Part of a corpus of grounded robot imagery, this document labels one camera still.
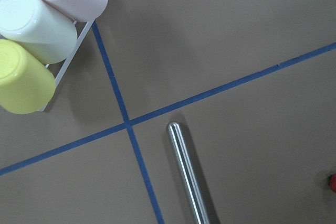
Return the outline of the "yellow cup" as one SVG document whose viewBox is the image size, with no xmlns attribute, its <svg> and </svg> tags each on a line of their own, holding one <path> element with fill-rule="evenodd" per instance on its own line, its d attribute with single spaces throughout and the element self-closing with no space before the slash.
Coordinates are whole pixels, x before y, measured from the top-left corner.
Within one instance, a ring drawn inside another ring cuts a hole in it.
<svg viewBox="0 0 336 224">
<path fill-rule="evenodd" d="M 21 45 L 1 40 L 1 107 L 30 114 L 46 106 L 56 90 L 54 75 Z"/>
</svg>

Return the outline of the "white cup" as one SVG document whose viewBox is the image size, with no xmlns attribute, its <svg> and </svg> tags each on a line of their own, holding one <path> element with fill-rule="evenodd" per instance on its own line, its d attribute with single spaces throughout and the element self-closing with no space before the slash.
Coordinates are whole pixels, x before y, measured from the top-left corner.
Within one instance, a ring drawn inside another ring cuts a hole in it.
<svg viewBox="0 0 336 224">
<path fill-rule="evenodd" d="M 1 0 L 1 35 L 43 64 L 55 64 L 75 50 L 72 21 L 42 0 Z"/>
</svg>

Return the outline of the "red strawberry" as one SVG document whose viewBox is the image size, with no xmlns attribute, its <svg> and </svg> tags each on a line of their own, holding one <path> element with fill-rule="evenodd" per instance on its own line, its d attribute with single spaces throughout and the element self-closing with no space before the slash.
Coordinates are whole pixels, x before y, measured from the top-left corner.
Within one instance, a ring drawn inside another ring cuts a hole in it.
<svg viewBox="0 0 336 224">
<path fill-rule="evenodd" d="M 329 189 L 336 193 L 336 173 L 330 174 L 327 180 Z"/>
</svg>

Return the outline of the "steel muddler black tip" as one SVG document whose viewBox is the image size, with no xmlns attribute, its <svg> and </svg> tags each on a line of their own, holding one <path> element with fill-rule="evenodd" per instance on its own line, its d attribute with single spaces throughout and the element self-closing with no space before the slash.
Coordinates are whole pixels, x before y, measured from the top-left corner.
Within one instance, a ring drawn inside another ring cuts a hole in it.
<svg viewBox="0 0 336 224">
<path fill-rule="evenodd" d="M 176 160 L 179 165 L 181 178 L 195 223 L 210 223 L 182 128 L 177 122 L 170 122 L 167 126 L 167 130 L 175 151 Z"/>
</svg>

